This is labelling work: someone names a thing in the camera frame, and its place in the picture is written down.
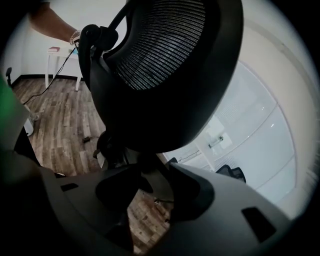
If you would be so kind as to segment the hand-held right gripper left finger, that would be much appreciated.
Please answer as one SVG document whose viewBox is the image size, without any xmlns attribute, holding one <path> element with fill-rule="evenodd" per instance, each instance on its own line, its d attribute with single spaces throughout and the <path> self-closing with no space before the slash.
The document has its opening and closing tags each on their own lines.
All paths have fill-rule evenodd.
<svg viewBox="0 0 320 256">
<path fill-rule="evenodd" d="M 4 154 L 4 244 L 14 253 L 132 253 L 128 206 L 141 181 L 131 164 L 58 178 Z"/>
</svg>

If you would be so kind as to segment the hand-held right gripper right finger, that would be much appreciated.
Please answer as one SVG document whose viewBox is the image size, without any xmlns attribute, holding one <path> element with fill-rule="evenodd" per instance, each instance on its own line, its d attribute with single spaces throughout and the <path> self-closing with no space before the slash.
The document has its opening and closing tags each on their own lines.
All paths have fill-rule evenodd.
<svg viewBox="0 0 320 256">
<path fill-rule="evenodd" d="M 170 163 L 169 231 L 152 256 L 260 256 L 290 227 L 275 205 L 235 178 Z"/>
</svg>

